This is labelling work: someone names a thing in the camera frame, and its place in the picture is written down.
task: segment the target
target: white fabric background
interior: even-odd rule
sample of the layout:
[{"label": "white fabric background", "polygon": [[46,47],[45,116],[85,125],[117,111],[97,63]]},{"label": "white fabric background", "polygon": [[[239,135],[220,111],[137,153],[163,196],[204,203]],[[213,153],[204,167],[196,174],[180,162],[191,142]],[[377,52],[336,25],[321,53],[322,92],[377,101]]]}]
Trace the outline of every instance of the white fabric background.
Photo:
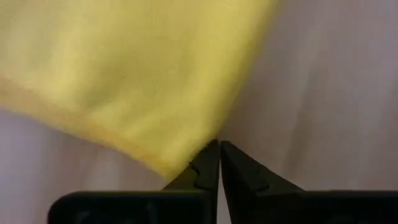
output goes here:
[{"label": "white fabric background", "polygon": [[[221,138],[305,189],[397,190],[397,10],[283,0]],[[0,223],[45,223],[75,190],[164,184],[117,151],[0,111]],[[219,210],[228,223],[225,202]]]}]

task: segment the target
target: black tool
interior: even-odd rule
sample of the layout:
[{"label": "black tool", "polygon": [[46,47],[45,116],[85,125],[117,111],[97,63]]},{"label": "black tool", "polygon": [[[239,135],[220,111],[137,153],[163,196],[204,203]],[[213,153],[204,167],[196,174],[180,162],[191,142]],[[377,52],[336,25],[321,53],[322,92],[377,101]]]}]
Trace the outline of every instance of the black tool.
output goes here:
[{"label": "black tool", "polygon": [[215,224],[220,160],[232,224],[398,223],[398,192],[307,192],[230,142],[212,141],[165,189],[69,194],[52,205],[48,224]]}]

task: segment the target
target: yellow cloth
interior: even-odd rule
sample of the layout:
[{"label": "yellow cloth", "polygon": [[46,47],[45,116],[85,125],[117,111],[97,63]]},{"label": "yellow cloth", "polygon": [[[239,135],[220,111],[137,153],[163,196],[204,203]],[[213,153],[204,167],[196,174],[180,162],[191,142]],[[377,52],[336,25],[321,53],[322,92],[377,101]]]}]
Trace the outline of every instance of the yellow cloth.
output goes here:
[{"label": "yellow cloth", "polygon": [[215,137],[277,0],[0,0],[0,103],[177,175]]}]

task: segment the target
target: yellow fabric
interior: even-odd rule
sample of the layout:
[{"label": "yellow fabric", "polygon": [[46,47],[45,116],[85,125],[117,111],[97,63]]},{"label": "yellow fabric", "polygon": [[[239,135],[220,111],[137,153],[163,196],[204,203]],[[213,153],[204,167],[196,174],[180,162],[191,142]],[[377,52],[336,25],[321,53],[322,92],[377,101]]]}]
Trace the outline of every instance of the yellow fabric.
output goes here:
[{"label": "yellow fabric", "polygon": [[0,0],[0,103],[177,175],[220,128],[276,0]]}]

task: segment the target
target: wrinkled cloth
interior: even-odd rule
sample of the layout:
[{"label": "wrinkled cloth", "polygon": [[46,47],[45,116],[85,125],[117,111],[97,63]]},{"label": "wrinkled cloth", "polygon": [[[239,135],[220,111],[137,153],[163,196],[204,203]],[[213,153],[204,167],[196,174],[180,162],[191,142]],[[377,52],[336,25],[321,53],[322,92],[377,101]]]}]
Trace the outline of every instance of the wrinkled cloth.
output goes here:
[{"label": "wrinkled cloth", "polygon": [[175,177],[222,125],[276,0],[0,0],[0,105]]}]

